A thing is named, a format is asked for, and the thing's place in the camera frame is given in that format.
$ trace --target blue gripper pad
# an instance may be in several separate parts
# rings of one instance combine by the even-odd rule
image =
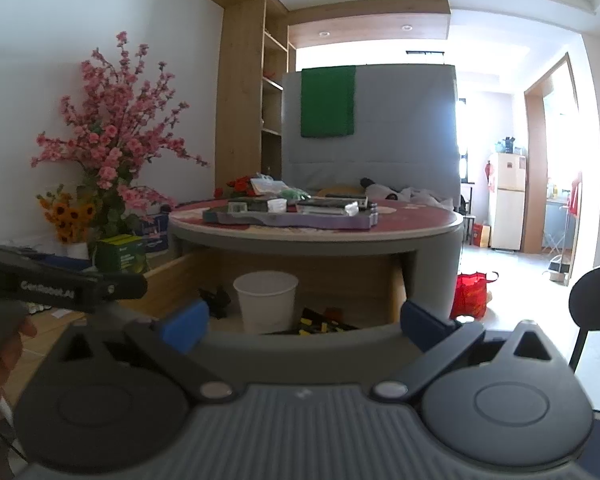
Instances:
[[[209,307],[197,300],[161,319],[155,331],[169,346],[186,354],[205,336],[208,325]]]
[[[458,329],[456,321],[442,321],[420,308],[412,301],[405,301],[400,309],[400,328],[422,352],[427,352]]]

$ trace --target white refrigerator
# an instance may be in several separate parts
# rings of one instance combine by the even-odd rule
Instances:
[[[489,162],[491,247],[519,251],[525,215],[526,158],[494,153]]]

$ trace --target flower vase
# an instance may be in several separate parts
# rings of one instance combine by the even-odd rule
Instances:
[[[75,258],[76,260],[88,260],[89,259],[89,247],[87,242],[78,242],[75,244],[66,245],[66,255],[69,258]]]

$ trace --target wooden door frame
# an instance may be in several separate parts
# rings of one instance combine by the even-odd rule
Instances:
[[[569,54],[565,54],[524,92],[528,129],[528,153],[526,158],[525,213],[522,224],[521,243],[521,251],[523,253],[538,254],[542,252],[544,213],[546,210],[546,184],[548,179],[544,97],[552,90],[552,75],[565,64],[569,70],[573,97],[576,107],[578,107],[578,95],[576,93]]]

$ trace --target shopping bag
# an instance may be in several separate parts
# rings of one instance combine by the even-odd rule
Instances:
[[[484,316],[487,312],[487,283],[493,283],[500,277],[497,272],[492,272],[492,274],[496,275],[494,280],[488,280],[487,275],[483,272],[458,275],[451,319],[458,316],[472,316],[475,319],[481,319]]]
[[[473,245],[478,247],[489,247],[491,227],[488,225],[474,224]]]

